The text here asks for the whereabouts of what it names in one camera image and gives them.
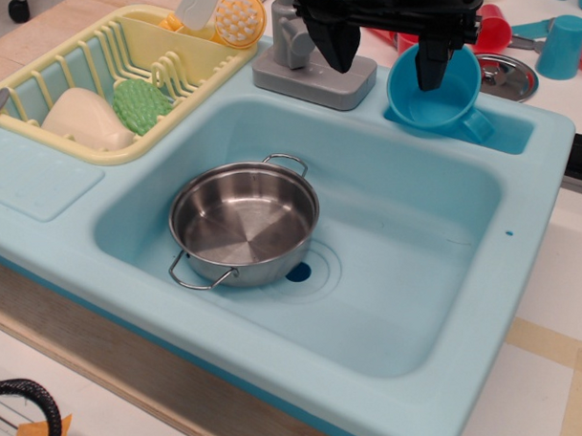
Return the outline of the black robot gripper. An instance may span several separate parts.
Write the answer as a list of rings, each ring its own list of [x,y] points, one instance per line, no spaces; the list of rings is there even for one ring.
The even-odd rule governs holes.
[[[329,66],[350,71],[363,28],[419,37],[416,72],[422,91],[442,85],[451,47],[476,40],[484,0],[294,0],[310,37]]]

